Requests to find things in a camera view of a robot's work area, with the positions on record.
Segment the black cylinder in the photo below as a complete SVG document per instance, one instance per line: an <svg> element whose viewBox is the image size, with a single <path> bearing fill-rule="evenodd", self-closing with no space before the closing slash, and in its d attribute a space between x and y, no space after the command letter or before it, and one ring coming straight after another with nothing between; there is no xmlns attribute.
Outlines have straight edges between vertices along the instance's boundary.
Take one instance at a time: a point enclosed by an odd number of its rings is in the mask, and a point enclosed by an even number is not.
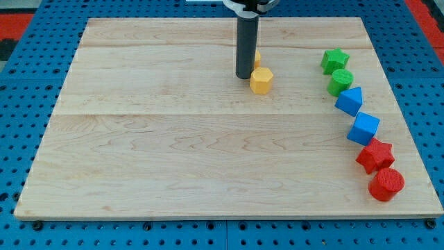
<svg viewBox="0 0 444 250"><path fill-rule="evenodd" d="M236 75L241 79L249 79L255 66L258 23L259 16L237 17Z"/></svg>

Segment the red cylinder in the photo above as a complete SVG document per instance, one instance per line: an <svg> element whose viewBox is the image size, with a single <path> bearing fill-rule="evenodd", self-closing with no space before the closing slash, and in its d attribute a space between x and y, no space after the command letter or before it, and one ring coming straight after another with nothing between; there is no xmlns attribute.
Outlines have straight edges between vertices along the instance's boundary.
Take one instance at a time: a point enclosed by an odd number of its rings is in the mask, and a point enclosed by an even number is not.
<svg viewBox="0 0 444 250"><path fill-rule="evenodd" d="M378 201L390 201L404 187L404 177L391 169L381 169L368 184L368 191Z"/></svg>

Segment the blue pegboard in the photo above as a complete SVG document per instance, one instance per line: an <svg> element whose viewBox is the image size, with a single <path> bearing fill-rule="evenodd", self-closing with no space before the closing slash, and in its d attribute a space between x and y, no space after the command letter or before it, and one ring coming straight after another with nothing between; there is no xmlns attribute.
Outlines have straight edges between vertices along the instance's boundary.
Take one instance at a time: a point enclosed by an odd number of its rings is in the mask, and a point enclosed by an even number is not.
<svg viewBox="0 0 444 250"><path fill-rule="evenodd" d="M444 69L404 2L282 1L269 17L361 17L444 197ZM443 249L442 218L296 222L20 222L12 213L90 17L234 17L217 3L43 0L0 74L0 249Z"/></svg>

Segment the wooden plank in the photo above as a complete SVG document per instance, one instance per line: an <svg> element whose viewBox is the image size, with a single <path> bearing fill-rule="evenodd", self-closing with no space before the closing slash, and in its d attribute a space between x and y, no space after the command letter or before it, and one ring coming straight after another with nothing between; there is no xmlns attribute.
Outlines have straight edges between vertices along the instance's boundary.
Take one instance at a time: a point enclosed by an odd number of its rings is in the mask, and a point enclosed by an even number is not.
<svg viewBox="0 0 444 250"><path fill-rule="evenodd" d="M15 209L24 220L372 219L443 209L359 18L263 18L266 96L234 75L233 19L91 19ZM373 199L334 107L342 47L406 187Z"/></svg>

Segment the red surface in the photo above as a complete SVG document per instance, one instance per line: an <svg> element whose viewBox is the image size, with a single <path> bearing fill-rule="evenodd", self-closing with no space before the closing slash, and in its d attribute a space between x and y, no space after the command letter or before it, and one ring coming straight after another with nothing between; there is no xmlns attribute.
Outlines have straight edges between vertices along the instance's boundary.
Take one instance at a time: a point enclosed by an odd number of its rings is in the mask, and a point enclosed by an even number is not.
<svg viewBox="0 0 444 250"><path fill-rule="evenodd" d="M356 161L364 166L367 174L390 167L395 161L391 153L392 145L373 138L359 153Z"/></svg>
<svg viewBox="0 0 444 250"><path fill-rule="evenodd" d="M384 168L368 184L368 191L378 201L390 201L404 188L404 184L404 177L400 172Z"/></svg>
<svg viewBox="0 0 444 250"><path fill-rule="evenodd" d="M444 33L439 30L438 23L429 13L429 8L421 0L405 0L405 3L410 8L429 43L435 49L441 63L444 64Z"/></svg>
<svg viewBox="0 0 444 250"><path fill-rule="evenodd" d="M0 14L0 40L20 40L34 14Z"/></svg>

